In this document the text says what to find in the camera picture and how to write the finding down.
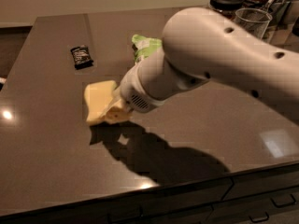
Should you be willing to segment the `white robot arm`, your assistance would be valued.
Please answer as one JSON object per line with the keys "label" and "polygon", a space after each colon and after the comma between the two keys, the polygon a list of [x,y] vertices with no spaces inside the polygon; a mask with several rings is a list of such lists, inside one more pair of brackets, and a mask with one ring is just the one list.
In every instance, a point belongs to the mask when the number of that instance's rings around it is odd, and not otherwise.
{"label": "white robot arm", "polygon": [[208,81],[247,92],[286,119],[299,120],[299,54],[264,43],[202,7],[169,19],[162,46],[128,71],[107,107],[148,113]]}

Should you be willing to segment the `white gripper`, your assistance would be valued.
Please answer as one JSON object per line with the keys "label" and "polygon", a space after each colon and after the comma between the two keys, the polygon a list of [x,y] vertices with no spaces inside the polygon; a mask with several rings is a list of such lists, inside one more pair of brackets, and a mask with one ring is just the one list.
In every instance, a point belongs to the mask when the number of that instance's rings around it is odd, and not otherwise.
{"label": "white gripper", "polygon": [[140,67],[141,65],[138,64],[128,71],[121,80],[120,88],[104,87],[101,90],[102,115],[105,122],[115,124],[130,119],[132,113],[125,110],[123,100],[138,113],[149,113],[164,104],[164,101],[152,98],[143,88],[138,74]]}

